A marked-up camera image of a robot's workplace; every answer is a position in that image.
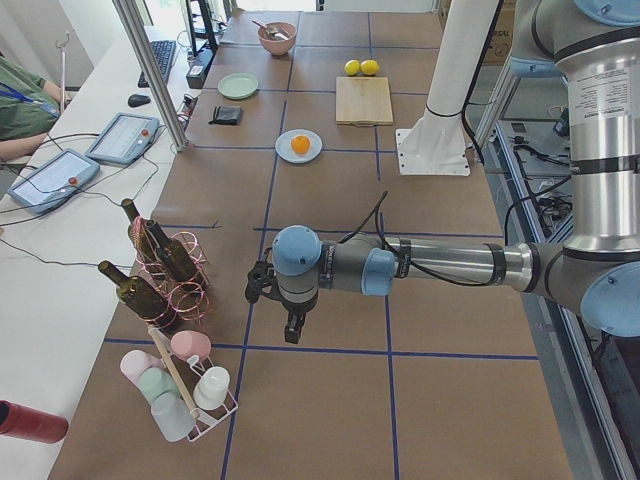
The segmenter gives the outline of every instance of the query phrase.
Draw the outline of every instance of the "plate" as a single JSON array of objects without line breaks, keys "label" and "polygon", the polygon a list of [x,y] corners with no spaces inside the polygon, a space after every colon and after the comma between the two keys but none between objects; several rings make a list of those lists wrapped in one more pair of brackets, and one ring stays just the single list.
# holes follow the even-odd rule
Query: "plate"
[{"label": "plate", "polygon": [[258,89],[258,79],[250,73],[232,73],[218,82],[218,91],[231,100],[250,97]]},{"label": "plate", "polygon": [[[311,140],[311,147],[309,151],[304,155],[297,154],[291,149],[291,139],[296,135],[306,135]],[[307,163],[318,156],[322,150],[322,140],[318,134],[311,130],[296,129],[284,132],[276,140],[276,153],[280,155],[283,160],[290,163]]]}]

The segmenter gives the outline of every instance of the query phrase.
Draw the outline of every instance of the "wooden cutting board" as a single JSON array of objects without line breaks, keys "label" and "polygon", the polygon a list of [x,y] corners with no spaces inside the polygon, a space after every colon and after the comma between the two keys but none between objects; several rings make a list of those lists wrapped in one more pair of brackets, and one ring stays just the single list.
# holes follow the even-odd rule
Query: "wooden cutting board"
[{"label": "wooden cutting board", "polygon": [[336,123],[392,125],[387,77],[337,77]]}]

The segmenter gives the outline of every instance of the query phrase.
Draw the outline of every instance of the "red cylinder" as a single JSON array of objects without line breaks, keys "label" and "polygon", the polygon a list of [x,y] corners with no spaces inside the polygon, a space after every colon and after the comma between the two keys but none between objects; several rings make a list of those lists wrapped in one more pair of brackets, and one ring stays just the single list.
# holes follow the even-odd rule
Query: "red cylinder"
[{"label": "red cylinder", "polygon": [[69,423],[63,417],[0,400],[0,434],[56,443],[64,438]]}]

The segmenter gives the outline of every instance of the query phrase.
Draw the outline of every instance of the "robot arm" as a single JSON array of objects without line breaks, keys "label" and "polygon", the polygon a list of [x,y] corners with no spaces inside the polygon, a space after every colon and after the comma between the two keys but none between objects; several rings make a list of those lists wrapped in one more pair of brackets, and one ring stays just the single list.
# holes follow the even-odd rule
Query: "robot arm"
[{"label": "robot arm", "polygon": [[[450,37],[445,32],[443,42]],[[381,235],[331,243],[294,226],[276,237],[273,263],[263,258],[249,273],[247,299],[282,302],[285,339],[293,343],[320,288],[386,295],[405,276],[511,285],[610,334],[639,336],[639,52],[640,2],[518,1],[516,71],[534,75],[553,62],[568,79],[574,228],[564,244],[469,246]]]}]

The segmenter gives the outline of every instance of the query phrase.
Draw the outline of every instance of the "cardboard box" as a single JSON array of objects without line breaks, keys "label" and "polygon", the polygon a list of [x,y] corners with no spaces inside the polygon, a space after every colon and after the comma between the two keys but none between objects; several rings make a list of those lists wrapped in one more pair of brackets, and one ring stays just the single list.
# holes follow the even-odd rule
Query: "cardboard box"
[{"label": "cardboard box", "polygon": [[[442,0],[442,2],[440,2],[438,17],[440,18],[440,24],[443,29],[447,23],[447,17],[449,15],[449,9],[451,8],[452,1],[455,0]],[[509,55],[509,51],[511,50],[511,43],[513,41],[515,7],[516,0],[505,0],[502,4],[498,23],[496,23],[493,38],[491,39],[491,45],[485,54],[484,61],[482,62],[483,65],[504,65],[504,62]]]}]

